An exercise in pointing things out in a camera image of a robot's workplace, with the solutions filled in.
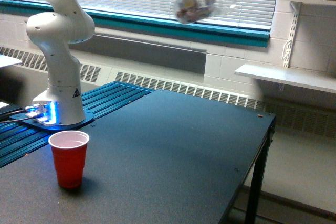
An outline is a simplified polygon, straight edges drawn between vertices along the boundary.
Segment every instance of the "warning label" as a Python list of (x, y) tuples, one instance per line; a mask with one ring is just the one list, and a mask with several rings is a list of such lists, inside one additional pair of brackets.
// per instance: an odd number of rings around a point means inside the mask
[(72, 98), (75, 98), (75, 97), (78, 97), (78, 96), (80, 96), (80, 93), (79, 93), (78, 88), (76, 88), (75, 93), (74, 93)]

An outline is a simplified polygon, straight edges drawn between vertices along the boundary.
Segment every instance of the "white wall shelf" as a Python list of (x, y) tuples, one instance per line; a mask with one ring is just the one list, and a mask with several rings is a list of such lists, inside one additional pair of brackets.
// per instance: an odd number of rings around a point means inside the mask
[(336, 76), (327, 73), (249, 63), (236, 69), (235, 74), (259, 80), (336, 93)]
[(336, 1), (332, 0), (287, 0), (296, 3), (303, 3), (307, 5), (328, 5), (328, 6), (336, 6)]
[(0, 55), (0, 68), (20, 64), (22, 61), (16, 58)]

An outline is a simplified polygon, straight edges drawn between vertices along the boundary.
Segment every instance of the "cable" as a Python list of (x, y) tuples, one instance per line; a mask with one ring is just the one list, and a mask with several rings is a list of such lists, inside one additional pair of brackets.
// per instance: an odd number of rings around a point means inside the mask
[(40, 115), (36, 115), (36, 116), (32, 116), (30, 118), (22, 118), (22, 119), (16, 119), (16, 120), (8, 120), (8, 121), (1, 121), (0, 123), (14, 123), (14, 122), (21, 122), (21, 121), (24, 121), (24, 120), (29, 120), (29, 119), (34, 119), (34, 118), (40, 118), (42, 117), (43, 114), (40, 114)]
[(8, 113), (6, 113), (6, 114), (1, 115), (1, 116), (0, 116), (0, 119), (7, 118), (7, 117), (9, 117), (9, 116), (11, 116), (11, 115), (16, 115), (16, 114), (20, 114), (20, 113), (24, 113), (24, 112), (26, 112), (25, 109), (23, 109), (23, 110), (17, 110), (17, 111), (12, 111), (12, 112), (8, 112)]

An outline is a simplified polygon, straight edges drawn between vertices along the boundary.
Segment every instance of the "white table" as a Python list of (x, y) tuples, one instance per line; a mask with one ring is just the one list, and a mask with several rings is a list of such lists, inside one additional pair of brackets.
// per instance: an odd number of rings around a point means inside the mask
[(20, 63), (22, 63), (22, 61), (20, 61), (19, 59), (9, 57), (9, 56), (0, 55), (0, 68), (16, 65), (16, 64), (20, 64)]

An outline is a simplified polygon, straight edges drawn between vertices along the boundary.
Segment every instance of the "red cup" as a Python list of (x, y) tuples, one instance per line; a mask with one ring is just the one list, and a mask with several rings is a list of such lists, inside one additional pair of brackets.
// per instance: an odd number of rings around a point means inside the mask
[(48, 140), (54, 157), (58, 184), (63, 188), (77, 188), (82, 183), (89, 135), (81, 131), (62, 131)]

